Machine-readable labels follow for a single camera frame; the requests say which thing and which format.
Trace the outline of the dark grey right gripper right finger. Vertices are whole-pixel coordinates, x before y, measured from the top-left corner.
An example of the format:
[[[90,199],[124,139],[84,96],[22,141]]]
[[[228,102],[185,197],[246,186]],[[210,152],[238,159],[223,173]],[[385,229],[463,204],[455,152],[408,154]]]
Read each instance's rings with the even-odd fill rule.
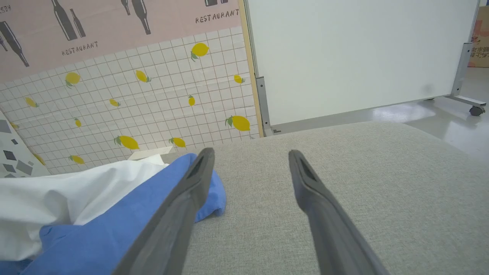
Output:
[[[309,221],[322,275],[389,272],[299,150],[288,153],[295,198]]]

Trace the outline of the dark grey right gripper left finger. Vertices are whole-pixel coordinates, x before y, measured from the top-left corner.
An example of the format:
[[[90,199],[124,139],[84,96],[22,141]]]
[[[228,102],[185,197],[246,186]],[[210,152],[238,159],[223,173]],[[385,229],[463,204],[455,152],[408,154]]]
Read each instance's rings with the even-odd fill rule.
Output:
[[[180,275],[197,212],[206,203],[215,153],[204,148],[112,272]]]

